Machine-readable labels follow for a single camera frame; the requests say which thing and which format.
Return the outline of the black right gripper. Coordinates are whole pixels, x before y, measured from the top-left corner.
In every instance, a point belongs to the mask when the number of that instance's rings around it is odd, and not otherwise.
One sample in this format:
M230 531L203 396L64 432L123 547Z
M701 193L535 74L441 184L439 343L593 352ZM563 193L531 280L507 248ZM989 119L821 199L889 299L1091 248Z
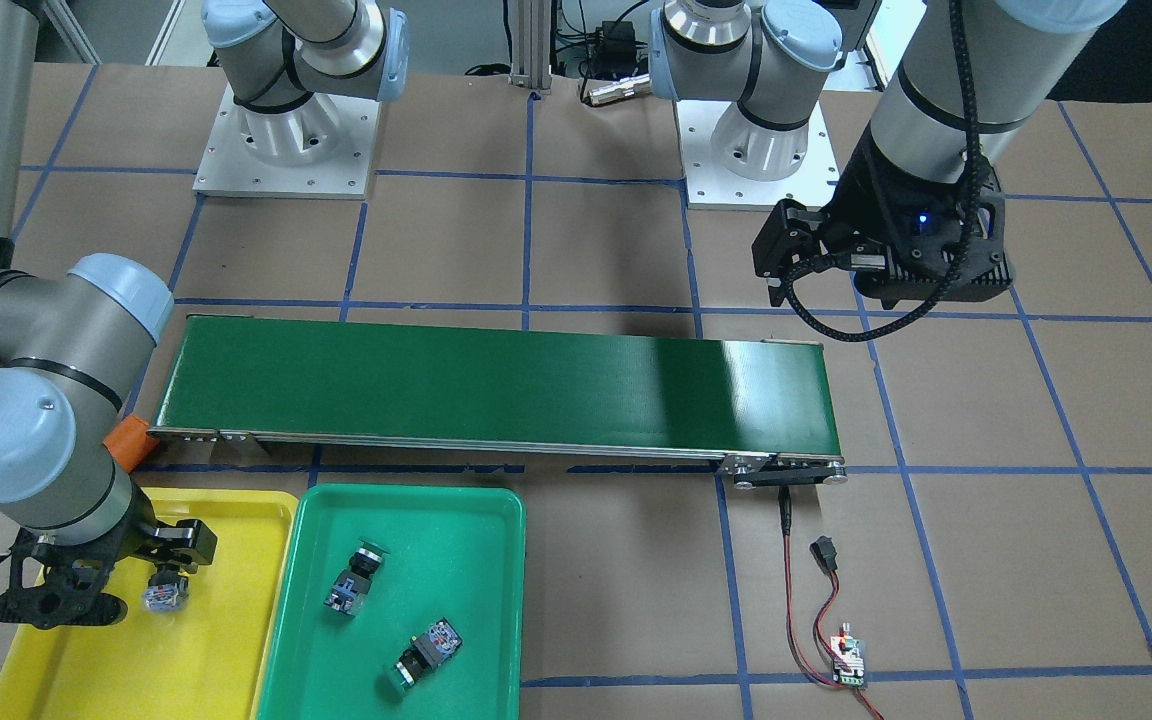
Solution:
M145 493L136 491L123 518L93 541L60 546L23 530L12 547L0 623L41 630L116 624L127 615L127 602L105 588L119 561L146 561L152 574L157 566L172 564L189 577L212 564L217 550L218 536L205 521L157 520Z

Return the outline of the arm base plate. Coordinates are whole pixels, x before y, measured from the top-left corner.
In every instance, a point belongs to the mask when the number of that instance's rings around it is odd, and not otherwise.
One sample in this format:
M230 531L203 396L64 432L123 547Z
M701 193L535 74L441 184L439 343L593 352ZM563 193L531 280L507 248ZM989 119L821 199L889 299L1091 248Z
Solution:
M755 127L732 103L675 109L691 209L770 210L785 199L820 209L832 199L840 169L820 105L791 131Z
M241 108L225 91L194 190L230 199L364 200L382 103L314 94L282 114Z

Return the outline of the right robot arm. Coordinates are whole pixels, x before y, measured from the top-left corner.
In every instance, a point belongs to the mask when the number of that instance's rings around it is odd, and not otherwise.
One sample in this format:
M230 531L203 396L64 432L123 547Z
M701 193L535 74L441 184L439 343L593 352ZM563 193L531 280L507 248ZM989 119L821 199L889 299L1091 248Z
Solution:
M63 278L15 270L12 236L41 1L0 1L0 511L17 524L0 553L0 623L111 626L105 591L127 558L152 566L147 611L180 611L189 574L215 558L200 520L157 520L106 446L173 313L141 263L84 256Z

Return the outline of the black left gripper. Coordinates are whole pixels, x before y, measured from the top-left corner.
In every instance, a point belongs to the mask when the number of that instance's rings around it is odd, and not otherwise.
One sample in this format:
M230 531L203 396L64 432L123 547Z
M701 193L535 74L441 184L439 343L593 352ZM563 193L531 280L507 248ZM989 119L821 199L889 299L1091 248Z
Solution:
M884 306L929 300L957 256L965 195L950 183L911 176L863 132L835 194L818 211L778 200L751 243L755 274L768 279L770 305L791 304L786 281L797 263L832 256L854 286Z

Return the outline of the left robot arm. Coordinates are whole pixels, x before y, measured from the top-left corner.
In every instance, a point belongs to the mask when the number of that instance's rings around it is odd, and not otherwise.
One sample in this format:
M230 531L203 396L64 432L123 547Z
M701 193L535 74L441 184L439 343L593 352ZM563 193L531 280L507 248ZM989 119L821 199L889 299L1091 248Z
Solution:
M829 200L776 200L751 245L772 306L791 270L849 272L882 306L1009 291L995 161L1120 1L929 1ZM844 28L814 1L666 1L649 74L668 100L726 104L719 156L771 181L799 167L810 111L844 61Z

